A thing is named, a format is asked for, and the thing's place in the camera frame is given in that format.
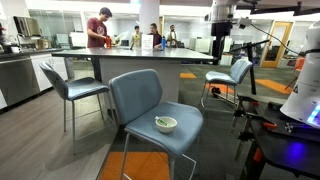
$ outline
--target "chair back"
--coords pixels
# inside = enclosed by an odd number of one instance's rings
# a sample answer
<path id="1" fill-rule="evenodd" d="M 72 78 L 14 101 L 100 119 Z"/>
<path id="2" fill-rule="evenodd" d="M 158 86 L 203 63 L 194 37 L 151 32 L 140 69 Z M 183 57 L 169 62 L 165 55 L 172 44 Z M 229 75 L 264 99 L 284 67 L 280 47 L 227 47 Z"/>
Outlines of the chair back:
<path id="1" fill-rule="evenodd" d="M 230 76 L 237 83 L 241 84 L 247 72 L 252 66 L 252 62 L 246 59 L 237 60 L 231 67 Z"/>
<path id="2" fill-rule="evenodd" d="M 119 123 L 128 124 L 160 103 L 162 87 L 155 70 L 129 72 L 109 81 Z"/>
<path id="3" fill-rule="evenodd" d="M 306 60 L 306 58 L 298 58 L 296 65 L 295 65 L 295 69 L 301 70 L 305 60 Z"/>
<path id="4" fill-rule="evenodd" d="M 68 86 L 59 74 L 47 63 L 41 62 L 40 68 L 62 99 L 68 97 Z"/>

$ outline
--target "orange floor stripe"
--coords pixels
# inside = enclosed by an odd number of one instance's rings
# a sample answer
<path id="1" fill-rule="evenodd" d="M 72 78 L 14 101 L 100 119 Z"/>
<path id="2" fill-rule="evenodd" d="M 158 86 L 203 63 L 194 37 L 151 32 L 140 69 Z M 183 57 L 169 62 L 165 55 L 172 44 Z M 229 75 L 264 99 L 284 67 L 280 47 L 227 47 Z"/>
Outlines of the orange floor stripe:
<path id="1" fill-rule="evenodd" d="M 224 85 L 224 84 L 211 84 L 210 90 L 211 90 L 212 87 L 220 88 L 220 91 L 222 93 L 227 93 L 227 86 Z M 230 94 L 230 93 L 233 93 L 233 92 L 234 92 L 234 90 L 231 89 L 230 87 L 228 87 L 228 93 Z"/>
<path id="2" fill-rule="evenodd" d="M 292 91 L 292 88 L 288 87 L 287 89 L 284 89 L 284 88 L 286 88 L 285 85 L 279 84 L 279 83 L 271 81 L 269 79 L 256 79 L 256 82 L 261 85 L 264 85 L 270 89 L 278 91 L 282 94 L 290 94 Z"/>
<path id="3" fill-rule="evenodd" d="M 195 79 L 197 77 L 192 73 L 180 73 L 180 78 L 183 78 L 183 79 Z"/>
<path id="4" fill-rule="evenodd" d="M 100 180 L 117 180 L 120 176 L 122 152 L 110 152 Z M 168 180 L 168 155 L 163 152 L 128 152 L 125 174 L 138 180 Z"/>

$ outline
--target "camera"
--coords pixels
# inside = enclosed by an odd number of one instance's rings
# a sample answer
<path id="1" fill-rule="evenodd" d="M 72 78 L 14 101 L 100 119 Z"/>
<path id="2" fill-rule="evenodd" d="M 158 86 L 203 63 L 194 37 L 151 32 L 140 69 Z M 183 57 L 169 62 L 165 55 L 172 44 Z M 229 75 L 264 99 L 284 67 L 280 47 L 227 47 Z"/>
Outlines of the camera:
<path id="1" fill-rule="evenodd" d="M 249 18 L 240 18 L 237 24 L 239 24 L 240 29 L 244 29 L 247 26 L 250 26 L 251 22 L 252 22 L 252 20 Z"/>

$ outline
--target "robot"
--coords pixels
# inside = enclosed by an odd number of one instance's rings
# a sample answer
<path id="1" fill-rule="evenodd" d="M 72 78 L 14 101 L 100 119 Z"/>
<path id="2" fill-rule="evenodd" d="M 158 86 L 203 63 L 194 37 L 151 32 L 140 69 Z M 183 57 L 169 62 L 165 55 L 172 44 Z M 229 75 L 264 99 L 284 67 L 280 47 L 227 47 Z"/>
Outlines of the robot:
<path id="1" fill-rule="evenodd" d="M 309 27 L 307 41 L 306 61 L 280 111 L 292 119 L 320 128 L 320 21 Z"/>
<path id="2" fill-rule="evenodd" d="M 213 0 L 210 13 L 205 17 L 206 21 L 212 22 L 211 36 L 216 37 L 212 47 L 213 64 L 218 64 L 221 59 L 224 38 L 230 35 L 231 21 L 238 2 Z M 306 61 L 292 93 L 280 111 L 294 120 L 320 128 L 320 21 L 310 26 L 307 40 Z"/>

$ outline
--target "gray chair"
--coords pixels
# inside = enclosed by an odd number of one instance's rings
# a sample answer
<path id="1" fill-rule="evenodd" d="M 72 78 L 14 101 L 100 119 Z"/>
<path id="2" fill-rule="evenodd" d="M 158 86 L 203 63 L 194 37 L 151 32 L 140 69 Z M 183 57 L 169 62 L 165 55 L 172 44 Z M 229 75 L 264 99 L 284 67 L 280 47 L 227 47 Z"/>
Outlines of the gray chair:
<path id="1" fill-rule="evenodd" d="M 147 69 L 129 72 L 113 78 L 109 82 L 119 123 L 125 125 L 127 132 L 120 179 L 124 174 L 126 153 L 130 135 L 157 145 L 169 155 L 170 179 L 174 178 L 175 159 L 184 156 L 194 163 L 190 179 L 193 176 L 196 161 L 183 153 L 197 138 L 203 123 L 200 111 L 192 106 L 174 102 L 161 102 L 162 87 L 156 71 Z M 170 134 L 162 134 L 155 123 L 156 116 L 169 116 L 178 124 Z"/>
<path id="2" fill-rule="evenodd" d="M 54 89 L 57 91 L 59 96 L 64 100 L 64 119 L 63 119 L 64 132 L 66 132 L 66 121 L 67 121 L 66 120 L 66 101 L 71 101 L 72 103 L 73 154 L 75 154 L 76 152 L 75 119 L 84 116 L 82 115 L 79 117 L 75 117 L 75 106 L 74 106 L 75 100 L 82 99 L 92 95 L 97 95 L 102 120 L 104 120 L 103 112 L 101 109 L 101 103 L 99 99 L 99 94 L 106 93 L 109 98 L 109 104 L 111 107 L 111 115 L 112 115 L 111 122 L 115 125 L 115 123 L 113 122 L 114 114 L 112 112 L 113 108 L 112 108 L 111 98 L 110 98 L 110 95 L 108 94 L 109 92 L 108 86 L 102 84 L 99 81 L 96 81 L 91 77 L 86 77 L 86 78 L 82 78 L 82 79 L 78 79 L 78 80 L 66 83 L 48 63 L 46 62 L 40 63 L 40 68 L 42 69 L 44 74 L 47 76 L 47 78 L 49 79 L 50 83 L 52 84 Z"/>
<path id="3" fill-rule="evenodd" d="M 201 98 L 200 98 L 201 106 L 205 109 L 211 84 L 224 84 L 227 86 L 226 96 L 225 97 L 220 96 L 220 97 L 223 100 L 226 100 L 227 102 L 231 102 L 234 105 L 234 108 L 236 108 L 236 86 L 242 83 L 244 77 L 246 76 L 251 66 L 252 66 L 252 63 L 250 61 L 245 59 L 239 59 L 231 67 L 230 75 L 216 72 L 216 71 L 208 72 L 206 74 L 205 85 L 208 84 L 209 87 L 205 96 L 205 100 L 203 100 L 204 98 L 203 95 L 204 95 L 204 90 L 206 86 L 204 85 L 203 87 Z M 233 86 L 234 88 L 233 101 L 228 99 L 229 86 Z"/>

